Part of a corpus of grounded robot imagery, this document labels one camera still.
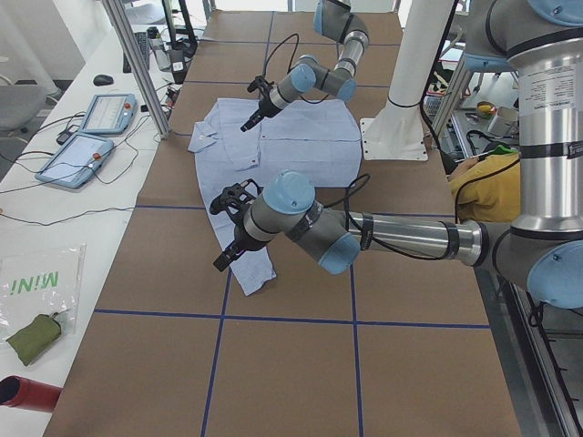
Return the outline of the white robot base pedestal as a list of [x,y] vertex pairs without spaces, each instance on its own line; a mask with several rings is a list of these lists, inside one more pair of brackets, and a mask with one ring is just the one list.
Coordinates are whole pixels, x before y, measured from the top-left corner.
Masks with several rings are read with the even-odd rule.
[[376,117],[361,120],[364,159],[428,159],[421,108],[455,10],[455,0],[411,3],[385,107]]

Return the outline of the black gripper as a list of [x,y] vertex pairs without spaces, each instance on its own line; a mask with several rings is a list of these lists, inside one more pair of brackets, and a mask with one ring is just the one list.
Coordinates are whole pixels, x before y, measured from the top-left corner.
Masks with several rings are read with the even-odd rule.
[[278,115],[288,101],[283,98],[278,88],[263,93],[260,97],[259,111],[256,111],[241,127],[242,132],[247,132],[258,125],[264,117],[272,118]]
[[234,241],[213,261],[218,271],[224,271],[246,251],[259,251],[273,240],[273,233],[262,229],[254,220],[250,209],[241,212],[235,224]]

